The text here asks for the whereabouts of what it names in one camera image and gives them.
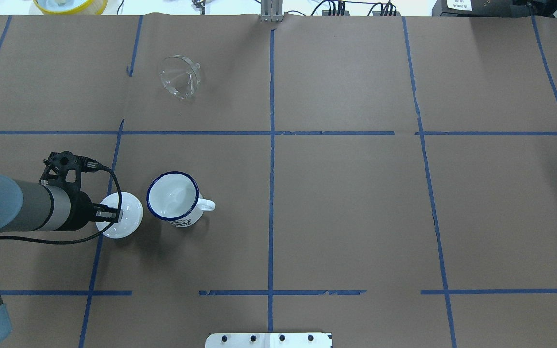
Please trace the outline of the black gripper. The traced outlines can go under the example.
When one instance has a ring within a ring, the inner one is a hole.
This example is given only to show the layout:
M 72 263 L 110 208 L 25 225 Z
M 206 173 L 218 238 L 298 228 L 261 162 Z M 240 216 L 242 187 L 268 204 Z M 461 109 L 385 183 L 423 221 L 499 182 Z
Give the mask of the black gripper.
M 83 191 L 73 192 L 70 196 L 71 211 L 68 217 L 68 230 L 77 231 L 95 217 L 97 223 L 118 223 L 121 209 L 107 205 L 94 205 Z

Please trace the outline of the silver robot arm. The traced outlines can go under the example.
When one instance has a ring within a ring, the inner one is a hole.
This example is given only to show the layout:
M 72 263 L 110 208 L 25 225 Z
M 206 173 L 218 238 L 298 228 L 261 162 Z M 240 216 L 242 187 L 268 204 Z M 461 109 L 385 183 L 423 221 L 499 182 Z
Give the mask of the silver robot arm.
M 66 174 L 46 174 L 36 182 L 14 180 L 0 174 L 0 242 L 68 246 L 88 242 L 121 221 L 123 194 L 117 177 L 110 172 L 117 203 L 95 203 L 83 191 L 81 180 Z M 74 232 L 89 223 L 104 223 L 93 235 L 73 240 L 28 236 L 28 232 Z M 13 330 L 9 310 L 0 290 L 0 343 Z

